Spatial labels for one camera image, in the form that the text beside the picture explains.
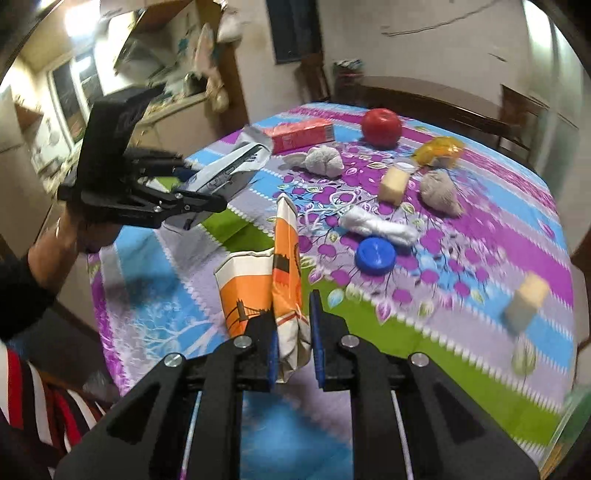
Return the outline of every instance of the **red and white striped fabric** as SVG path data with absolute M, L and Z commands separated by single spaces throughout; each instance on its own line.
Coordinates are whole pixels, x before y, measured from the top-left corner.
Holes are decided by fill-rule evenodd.
M 0 414 L 27 445 L 30 460 L 53 476 L 58 461 L 105 410 L 77 392 L 44 382 L 35 367 L 0 342 Z

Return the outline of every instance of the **wooden table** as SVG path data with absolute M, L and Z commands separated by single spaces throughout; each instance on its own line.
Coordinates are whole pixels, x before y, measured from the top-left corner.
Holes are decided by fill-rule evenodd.
M 360 88 L 362 103 L 368 108 L 390 108 L 494 148 L 511 133 L 511 127 L 499 120 L 499 105 L 453 87 L 408 77 L 375 76 L 365 77 Z

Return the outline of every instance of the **yellow sponge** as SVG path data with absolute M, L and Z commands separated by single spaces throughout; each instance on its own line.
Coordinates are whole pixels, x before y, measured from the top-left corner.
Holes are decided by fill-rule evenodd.
M 410 173 L 396 167 L 389 168 L 379 184 L 378 200 L 400 205 L 409 179 Z
M 544 303 L 550 292 L 548 282 L 532 272 L 528 272 L 525 280 L 515 292 L 513 300 L 505 309 L 508 326 L 515 332 L 523 332 L 531 319 Z

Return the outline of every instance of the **red apple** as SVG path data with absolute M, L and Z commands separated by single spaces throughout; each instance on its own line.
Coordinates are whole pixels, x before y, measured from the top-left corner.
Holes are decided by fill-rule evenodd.
M 402 122 L 392 110 L 374 108 L 361 120 L 367 143 L 378 148 L 394 148 L 402 136 Z

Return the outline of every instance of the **wire on wall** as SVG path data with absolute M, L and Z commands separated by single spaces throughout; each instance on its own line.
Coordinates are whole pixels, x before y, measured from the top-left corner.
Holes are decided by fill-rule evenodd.
M 471 17 L 472 15 L 476 15 L 479 14 L 480 12 L 483 12 L 484 10 L 489 9 L 490 7 L 502 2 L 503 0 L 492 0 L 489 3 L 487 3 L 486 5 L 482 5 L 482 7 L 477 8 L 475 10 L 472 10 L 468 13 L 465 13 L 459 17 L 456 18 L 452 18 L 451 20 L 447 20 L 445 22 L 440 22 L 438 24 L 435 25 L 431 25 L 429 27 L 423 27 L 423 28 L 418 28 L 416 30 L 405 30 L 402 32 L 382 32 L 382 35 L 385 35 L 386 37 L 398 37 L 400 35 L 410 35 L 413 33 L 421 33 L 421 32 L 425 32 L 427 30 L 435 30 L 436 28 L 439 27 L 444 27 L 445 25 L 451 25 L 452 23 L 458 22 L 460 20 L 465 20 L 468 17 Z

